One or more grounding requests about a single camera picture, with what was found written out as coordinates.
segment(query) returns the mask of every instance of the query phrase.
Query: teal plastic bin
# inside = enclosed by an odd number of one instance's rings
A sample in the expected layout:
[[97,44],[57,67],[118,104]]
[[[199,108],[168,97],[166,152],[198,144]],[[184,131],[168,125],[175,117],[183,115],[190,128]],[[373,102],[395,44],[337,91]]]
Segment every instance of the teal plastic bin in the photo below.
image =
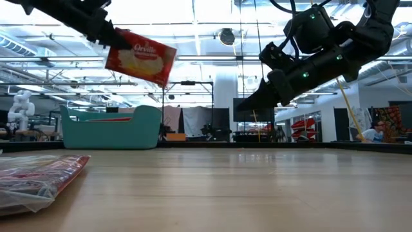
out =
[[70,118],[68,109],[60,107],[64,146],[68,149],[145,150],[158,142],[162,112],[152,106],[139,106],[130,121],[88,122],[95,119],[124,118],[124,113],[80,112],[80,121]]

